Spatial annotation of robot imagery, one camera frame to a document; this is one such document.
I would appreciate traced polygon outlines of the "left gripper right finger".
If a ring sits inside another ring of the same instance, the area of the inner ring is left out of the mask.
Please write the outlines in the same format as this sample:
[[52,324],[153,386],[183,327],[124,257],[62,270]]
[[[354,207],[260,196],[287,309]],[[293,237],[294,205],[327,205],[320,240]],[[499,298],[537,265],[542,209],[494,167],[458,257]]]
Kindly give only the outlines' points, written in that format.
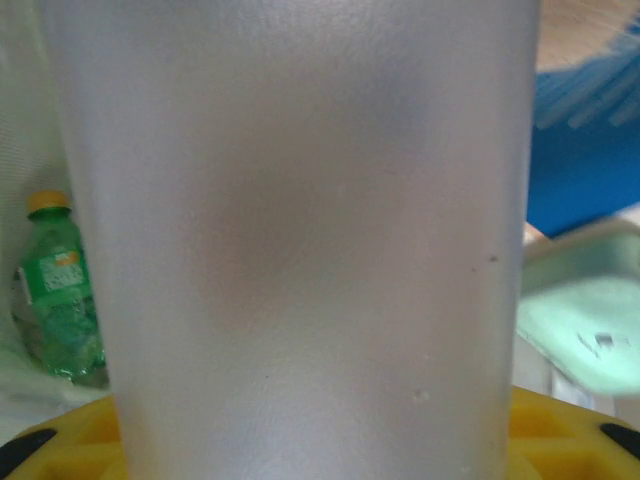
[[508,432],[509,479],[639,477],[639,431],[625,422],[514,387]]

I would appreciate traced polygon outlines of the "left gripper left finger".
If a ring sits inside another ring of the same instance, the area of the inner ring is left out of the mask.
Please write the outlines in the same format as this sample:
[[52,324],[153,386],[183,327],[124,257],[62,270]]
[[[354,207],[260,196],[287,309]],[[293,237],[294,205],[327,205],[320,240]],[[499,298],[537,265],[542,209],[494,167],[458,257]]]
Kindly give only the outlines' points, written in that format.
[[3,479],[121,479],[121,446],[111,397],[32,426],[1,446]]

